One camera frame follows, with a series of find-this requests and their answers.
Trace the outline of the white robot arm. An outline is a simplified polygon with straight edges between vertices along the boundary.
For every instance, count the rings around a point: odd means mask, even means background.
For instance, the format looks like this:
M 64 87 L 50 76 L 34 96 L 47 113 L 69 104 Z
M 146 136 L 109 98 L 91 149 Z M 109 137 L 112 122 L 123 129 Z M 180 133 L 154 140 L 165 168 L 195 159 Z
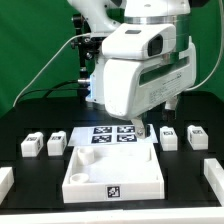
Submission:
M 189 0 L 67 0 L 90 27 L 96 56 L 86 101 L 129 120 L 144 139 L 142 115 L 196 79 L 196 49 L 189 35 Z

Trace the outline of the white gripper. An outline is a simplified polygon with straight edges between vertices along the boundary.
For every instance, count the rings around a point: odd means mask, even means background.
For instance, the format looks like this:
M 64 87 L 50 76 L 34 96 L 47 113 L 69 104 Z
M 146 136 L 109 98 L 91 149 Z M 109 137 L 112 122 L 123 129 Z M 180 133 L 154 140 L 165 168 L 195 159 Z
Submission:
M 191 87 L 196 79 L 196 49 L 192 42 L 173 64 L 163 64 L 161 56 L 148 61 L 109 59 L 104 68 L 106 111 L 131 120 L 137 137 L 145 137 L 140 114 L 165 102 L 164 121 L 176 118 L 177 94 Z

